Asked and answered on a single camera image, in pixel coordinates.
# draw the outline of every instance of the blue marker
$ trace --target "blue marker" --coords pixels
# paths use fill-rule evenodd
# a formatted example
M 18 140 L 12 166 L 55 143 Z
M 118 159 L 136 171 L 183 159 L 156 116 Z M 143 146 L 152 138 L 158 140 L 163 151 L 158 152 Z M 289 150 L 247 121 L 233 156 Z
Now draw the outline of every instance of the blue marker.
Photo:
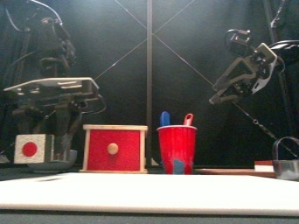
M 160 126 L 168 126 L 171 125 L 171 116 L 167 111 L 164 111 L 160 115 Z

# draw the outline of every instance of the red panel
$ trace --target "red panel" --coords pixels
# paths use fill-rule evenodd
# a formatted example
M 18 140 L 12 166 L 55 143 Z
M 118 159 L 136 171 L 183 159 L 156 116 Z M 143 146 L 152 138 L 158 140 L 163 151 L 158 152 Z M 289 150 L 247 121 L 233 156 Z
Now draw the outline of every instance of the red panel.
M 108 145 L 118 145 L 118 153 L 108 153 Z M 140 131 L 99 130 L 90 132 L 88 170 L 140 171 Z
M 32 157 L 38 152 L 38 145 L 34 142 L 27 143 L 23 146 L 23 154 L 30 158 Z

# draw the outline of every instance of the metal pole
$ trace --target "metal pole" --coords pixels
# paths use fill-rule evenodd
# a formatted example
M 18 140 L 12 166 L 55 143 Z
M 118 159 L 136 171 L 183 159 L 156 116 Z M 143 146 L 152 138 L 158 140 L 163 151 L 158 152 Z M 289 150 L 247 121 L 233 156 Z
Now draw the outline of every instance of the metal pole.
M 146 165 L 152 165 L 152 0 L 147 0 L 147 104 L 146 123 L 148 127 L 146 138 Z

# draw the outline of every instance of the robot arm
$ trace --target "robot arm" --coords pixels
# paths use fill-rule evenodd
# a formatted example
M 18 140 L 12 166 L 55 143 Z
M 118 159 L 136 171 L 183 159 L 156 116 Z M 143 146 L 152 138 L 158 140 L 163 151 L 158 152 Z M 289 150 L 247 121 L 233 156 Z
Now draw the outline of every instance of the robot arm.
M 18 104 L 14 110 L 20 134 L 15 141 L 16 164 L 68 161 L 71 140 L 82 116 L 106 109 L 96 82 L 90 77 L 66 77 L 76 56 L 59 14 L 35 0 L 27 3 L 46 7 L 54 12 L 55 18 L 42 16 L 42 20 L 36 19 L 31 24 L 31 29 L 26 29 L 27 32 L 36 30 L 39 34 L 34 47 L 44 79 L 30 80 L 4 89 L 7 99 Z M 14 24 L 8 9 L 6 11 Z M 34 148 L 39 153 L 27 153 Z
M 213 86 L 218 93 L 210 98 L 211 104 L 238 102 L 253 95 L 267 85 L 275 69 L 281 67 L 282 70 L 282 66 L 285 69 L 286 65 L 299 60 L 299 41 L 282 41 L 271 46 L 262 43 L 249 51 L 249 38 L 245 41 L 245 38 L 237 38 L 238 35 L 237 33 L 230 41 L 230 50 L 241 57 Z

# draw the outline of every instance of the plastic cup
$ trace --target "plastic cup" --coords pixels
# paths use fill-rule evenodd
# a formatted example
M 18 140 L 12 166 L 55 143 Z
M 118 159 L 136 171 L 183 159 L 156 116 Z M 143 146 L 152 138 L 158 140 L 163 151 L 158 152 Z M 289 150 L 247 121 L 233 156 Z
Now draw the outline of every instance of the plastic cup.
M 170 125 L 158 129 L 166 174 L 192 174 L 196 131 L 188 125 Z

